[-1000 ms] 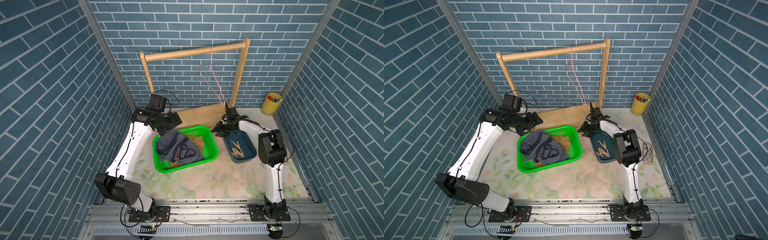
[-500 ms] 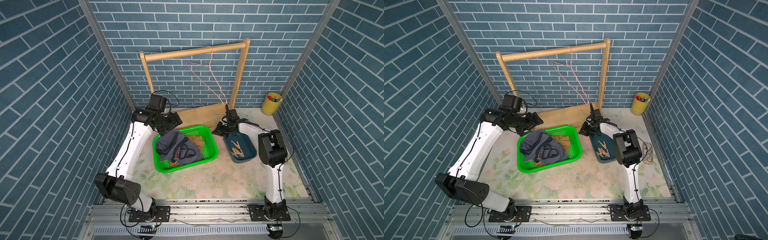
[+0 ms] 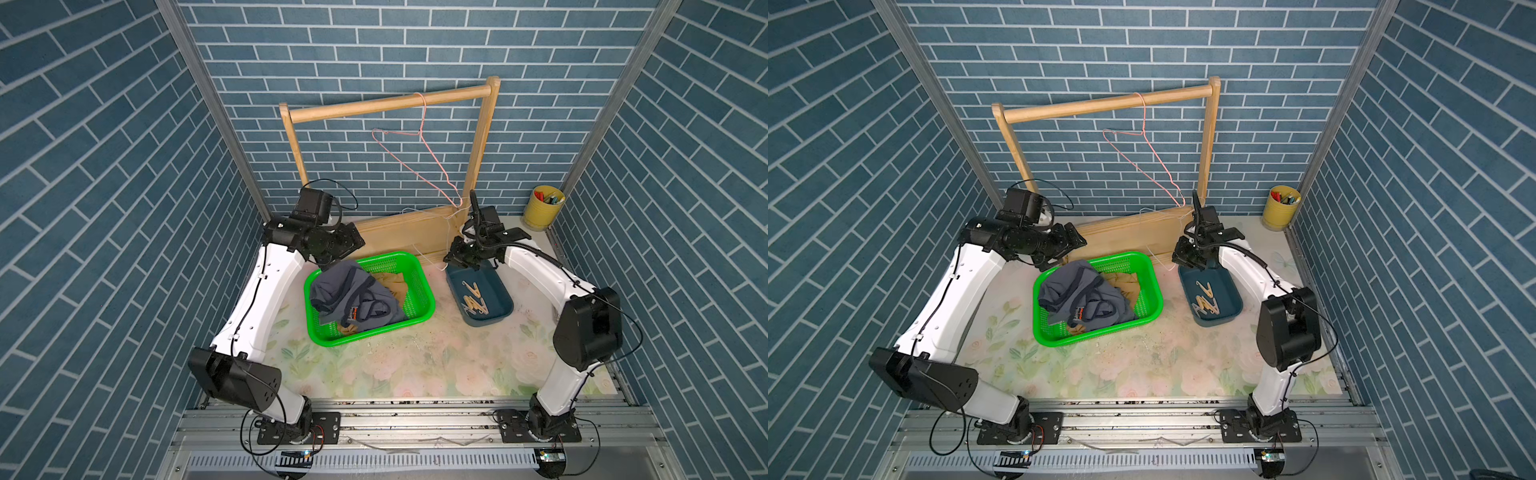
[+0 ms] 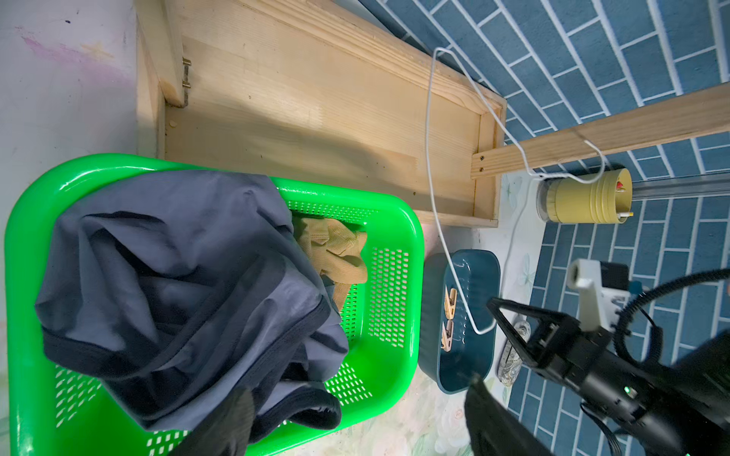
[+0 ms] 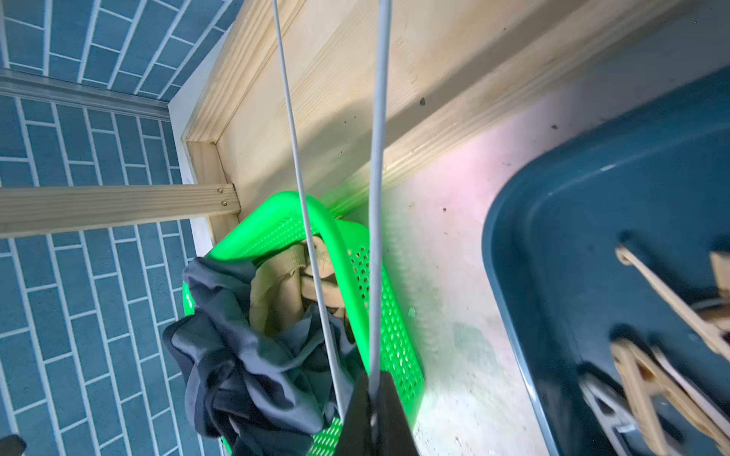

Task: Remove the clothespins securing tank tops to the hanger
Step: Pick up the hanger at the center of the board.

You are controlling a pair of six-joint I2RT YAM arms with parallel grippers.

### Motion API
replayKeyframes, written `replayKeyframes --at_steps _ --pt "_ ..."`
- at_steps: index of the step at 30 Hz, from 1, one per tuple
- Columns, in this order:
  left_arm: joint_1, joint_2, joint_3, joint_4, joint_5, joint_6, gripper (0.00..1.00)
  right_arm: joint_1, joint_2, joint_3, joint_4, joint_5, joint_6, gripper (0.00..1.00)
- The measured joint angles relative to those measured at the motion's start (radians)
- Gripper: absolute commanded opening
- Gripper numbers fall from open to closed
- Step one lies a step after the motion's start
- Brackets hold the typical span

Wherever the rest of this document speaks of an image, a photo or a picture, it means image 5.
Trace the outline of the wooden clothespin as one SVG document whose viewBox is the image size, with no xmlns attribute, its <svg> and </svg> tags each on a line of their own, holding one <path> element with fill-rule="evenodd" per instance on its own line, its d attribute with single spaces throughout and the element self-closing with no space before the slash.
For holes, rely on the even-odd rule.
<svg viewBox="0 0 730 456">
<path fill-rule="evenodd" d="M 729 437 L 647 353 L 627 339 L 613 341 L 610 351 L 631 413 L 650 450 L 657 455 L 668 455 L 671 450 L 653 404 L 653 398 L 661 395 L 695 429 L 708 436 L 721 454 L 729 453 Z"/>
<path fill-rule="evenodd" d="M 729 360 L 729 343 L 725 340 L 725 332 L 715 323 L 701 317 L 677 293 L 675 293 L 658 275 L 623 244 L 615 248 L 616 256 L 623 265 L 635 267 L 652 289 L 670 306 L 670 308 L 705 342 L 705 345 L 726 360 Z"/>
</svg>

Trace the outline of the tan tank top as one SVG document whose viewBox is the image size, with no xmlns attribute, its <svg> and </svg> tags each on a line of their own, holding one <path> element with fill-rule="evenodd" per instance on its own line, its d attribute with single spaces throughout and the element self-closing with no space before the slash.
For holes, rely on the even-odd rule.
<svg viewBox="0 0 730 456">
<path fill-rule="evenodd" d="M 317 303 L 313 262 L 319 268 L 328 311 L 334 317 L 347 318 L 326 245 L 320 237 L 315 237 L 314 246 L 313 258 L 302 241 L 272 256 L 257 269 L 251 283 L 249 312 L 254 330 L 274 336 L 301 321 L 305 311 Z"/>
</svg>

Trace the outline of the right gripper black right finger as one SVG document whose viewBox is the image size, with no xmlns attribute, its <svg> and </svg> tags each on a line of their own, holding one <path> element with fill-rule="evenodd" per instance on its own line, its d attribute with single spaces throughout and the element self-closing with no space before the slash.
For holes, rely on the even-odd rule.
<svg viewBox="0 0 730 456">
<path fill-rule="evenodd" d="M 381 372 L 376 395 L 376 455 L 418 456 L 393 376 Z"/>
</svg>

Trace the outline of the dark grey tank top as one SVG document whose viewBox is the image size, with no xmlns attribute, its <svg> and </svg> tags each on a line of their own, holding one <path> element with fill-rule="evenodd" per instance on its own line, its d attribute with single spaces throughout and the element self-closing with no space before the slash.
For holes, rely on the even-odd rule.
<svg viewBox="0 0 730 456">
<path fill-rule="evenodd" d="M 348 319 L 325 306 L 315 262 L 317 303 L 303 319 L 271 337 L 254 330 L 250 293 L 260 265 L 192 260 L 182 277 L 194 313 L 168 327 L 163 341 L 182 372 L 184 410 L 197 433 L 224 438 L 236 455 L 304 455 L 338 413 L 325 332 L 333 334 L 346 396 L 363 363 Z"/>
</svg>

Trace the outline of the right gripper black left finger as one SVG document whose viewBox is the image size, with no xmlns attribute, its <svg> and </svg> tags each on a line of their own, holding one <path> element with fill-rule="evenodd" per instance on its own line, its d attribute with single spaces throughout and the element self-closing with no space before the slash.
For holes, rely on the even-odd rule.
<svg viewBox="0 0 730 456">
<path fill-rule="evenodd" d="M 368 375 L 357 378 L 334 456 L 367 456 L 373 450 L 372 406 Z"/>
</svg>

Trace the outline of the white wire hanger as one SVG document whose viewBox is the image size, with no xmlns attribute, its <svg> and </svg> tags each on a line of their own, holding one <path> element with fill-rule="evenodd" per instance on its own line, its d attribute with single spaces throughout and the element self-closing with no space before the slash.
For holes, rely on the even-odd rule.
<svg viewBox="0 0 730 456">
<path fill-rule="evenodd" d="M 312 232 L 306 192 L 302 178 L 302 167 L 300 166 L 300 154 L 298 153 L 298 136 L 295 125 L 285 55 L 282 43 L 281 22 L 279 22 L 278 3 L 272 3 L 273 17 L 275 23 L 275 36 L 277 39 L 279 66 L 281 67 L 281 80 L 283 84 L 284 102 L 289 123 L 289 130 L 292 142 L 293 160 L 298 198 L 300 209 L 302 209 L 302 220 L 305 231 L 305 240 L 308 252 L 315 253 L 314 236 Z M 378 416 L 376 404 L 378 404 L 380 390 L 380 331 L 382 321 L 382 241 L 381 241 L 381 193 L 382 174 L 384 165 L 385 134 L 387 120 L 387 91 L 390 61 L 390 39 L 392 24 L 392 3 L 380 1 L 378 3 L 378 39 L 376 40 L 376 83 L 374 96 L 373 131 L 371 144 L 370 161 L 370 189 L 369 189 L 369 230 L 370 230 L 370 306 L 369 306 L 369 378 L 367 393 L 371 405 L 371 417 Z"/>
</svg>

